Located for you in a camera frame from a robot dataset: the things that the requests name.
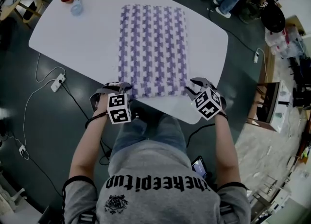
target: round wooden table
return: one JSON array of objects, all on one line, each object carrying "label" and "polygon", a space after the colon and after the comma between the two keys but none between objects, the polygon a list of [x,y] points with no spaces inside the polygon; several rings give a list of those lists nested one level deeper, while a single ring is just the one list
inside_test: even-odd
[{"label": "round wooden table", "polygon": [[23,7],[24,9],[30,11],[31,13],[33,13],[34,15],[38,16],[38,17],[41,17],[41,14],[30,9],[29,7],[27,7],[26,5],[22,4],[20,2],[21,0],[16,0],[16,2],[14,2],[12,5],[10,6],[5,6],[3,5],[1,10],[1,15],[0,15],[0,21],[3,21],[5,20],[10,14],[12,11],[15,11],[15,13],[17,14],[17,16],[23,21],[23,17],[22,15],[18,12],[18,10],[16,9],[16,7],[19,5],[21,7]]}]

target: black sleeve trim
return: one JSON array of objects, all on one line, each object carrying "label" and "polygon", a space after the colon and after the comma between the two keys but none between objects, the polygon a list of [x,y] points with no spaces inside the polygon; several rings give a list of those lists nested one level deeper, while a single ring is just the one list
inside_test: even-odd
[{"label": "black sleeve trim", "polygon": [[92,179],[88,178],[87,176],[84,176],[84,175],[77,175],[77,176],[74,176],[72,178],[69,178],[65,183],[64,183],[64,186],[63,186],[63,191],[65,191],[65,188],[68,184],[74,182],[74,181],[85,181],[91,185],[93,185],[95,187],[95,184],[93,182]]},{"label": "black sleeve trim", "polygon": [[243,183],[231,182],[231,183],[226,183],[226,184],[222,185],[221,187],[219,187],[219,188],[217,189],[217,191],[220,191],[220,190],[222,190],[223,188],[231,187],[231,186],[234,186],[234,187],[242,187],[242,188],[244,188],[244,189],[247,190],[247,187],[246,187]]}]

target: dark green floor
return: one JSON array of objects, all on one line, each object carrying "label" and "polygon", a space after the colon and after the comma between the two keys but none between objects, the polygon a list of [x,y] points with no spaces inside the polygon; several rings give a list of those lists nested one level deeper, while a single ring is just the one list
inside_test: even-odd
[{"label": "dark green floor", "polygon": [[[210,1],[174,1],[207,17],[206,8]],[[257,47],[263,48],[264,27],[260,20],[245,25],[236,16],[226,19],[211,12],[211,17],[216,24],[232,31],[253,50]],[[227,114],[236,141],[253,100],[262,58],[254,64],[254,54],[231,34],[228,35],[227,56],[218,88],[228,100]],[[5,117],[9,130],[21,142],[24,142],[22,124],[26,101],[32,92],[43,85],[35,81],[38,53],[28,46],[30,36],[31,31],[18,21],[9,51],[0,52],[0,119]],[[39,79],[58,65],[60,64],[42,55],[38,70]],[[67,87],[91,116],[89,97],[100,84],[69,68],[65,69]],[[55,78],[59,73],[57,71],[48,78]],[[181,127],[186,140],[193,131],[206,123],[204,120],[196,125],[182,122]],[[52,93],[47,86],[35,94],[28,104],[25,125],[27,150],[49,175],[59,192],[68,177],[71,158],[83,134],[84,124],[85,117],[63,89]],[[114,143],[118,128],[119,126],[110,124],[105,129],[103,139],[110,146]],[[188,155],[191,160],[201,155],[207,168],[214,171],[214,150],[215,130],[214,127],[210,127],[193,136]],[[19,155],[13,139],[8,139],[0,148],[0,160],[6,177],[26,189],[29,201],[38,210],[43,210],[47,205],[60,209],[61,198],[34,163],[24,160]],[[107,177],[107,167],[98,164],[95,183],[99,189]]]}]

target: white sneaker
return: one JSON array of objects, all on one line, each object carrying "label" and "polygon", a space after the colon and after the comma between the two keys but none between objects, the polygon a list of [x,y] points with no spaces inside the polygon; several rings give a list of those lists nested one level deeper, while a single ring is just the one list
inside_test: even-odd
[{"label": "white sneaker", "polygon": [[219,7],[216,7],[216,12],[219,13],[220,15],[226,17],[226,18],[230,18],[231,17],[231,14],[228,12],[227,14],[223,14],[220,10],[219,10]]},{"label": "white sneaker", "polygon": [[213,3],[214,3],[215,5],[219,5],[219,3],[218,3],[216,0],[213,0]]}]

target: checkered fabric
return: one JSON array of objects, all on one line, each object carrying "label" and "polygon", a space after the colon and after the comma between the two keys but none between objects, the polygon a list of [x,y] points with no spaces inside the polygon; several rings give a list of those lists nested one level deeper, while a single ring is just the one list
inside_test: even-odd
[{"label": "checkered fabric", "polygon": [[119,81],[135,98],[185,95],[188,42],[181,8],[125,5],[121,10]]}]

